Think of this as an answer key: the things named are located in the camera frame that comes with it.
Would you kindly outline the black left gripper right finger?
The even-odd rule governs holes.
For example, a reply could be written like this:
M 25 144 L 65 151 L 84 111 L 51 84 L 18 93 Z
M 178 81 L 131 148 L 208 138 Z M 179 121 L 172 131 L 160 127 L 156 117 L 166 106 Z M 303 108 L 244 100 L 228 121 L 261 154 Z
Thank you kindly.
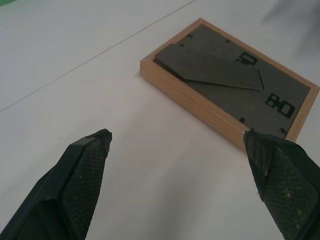
M 320 240 L 320 167 L 298 144 L 250 129 L 243 142 L 258 194 L 285 240 Z

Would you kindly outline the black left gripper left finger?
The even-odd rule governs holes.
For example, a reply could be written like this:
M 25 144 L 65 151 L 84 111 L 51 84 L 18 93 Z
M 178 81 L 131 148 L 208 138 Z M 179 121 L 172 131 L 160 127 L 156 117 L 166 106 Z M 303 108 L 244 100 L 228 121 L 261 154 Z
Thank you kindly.
M 31 189 L 0 240 L 85 240 L 100 196 L 112 133 L 70 144 Z

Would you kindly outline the dark grey puzzle pieces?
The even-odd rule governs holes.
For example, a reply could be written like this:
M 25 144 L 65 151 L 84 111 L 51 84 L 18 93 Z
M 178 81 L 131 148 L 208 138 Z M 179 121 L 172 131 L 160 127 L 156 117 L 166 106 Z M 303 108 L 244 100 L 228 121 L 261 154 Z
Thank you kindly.
M 198 53 L 185 46 L 171 43 L 156 53 L 155 59 L 186 81 L 255 91 L 264 89 L 257 68 Z

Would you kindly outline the wooden tray frame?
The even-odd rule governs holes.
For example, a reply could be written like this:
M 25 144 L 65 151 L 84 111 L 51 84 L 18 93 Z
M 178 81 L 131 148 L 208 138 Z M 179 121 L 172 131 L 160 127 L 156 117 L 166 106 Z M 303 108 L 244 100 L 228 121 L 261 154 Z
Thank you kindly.
M 254 67 L 259 70 L 263 90 L 184 80 L 155 59 L 170 44 Z M 204 19 L 142 59 L 139 72 L 240 149 L 245 147 L 242 137 L 248 129 L 294 142 L 320 92 L 320 86 Z

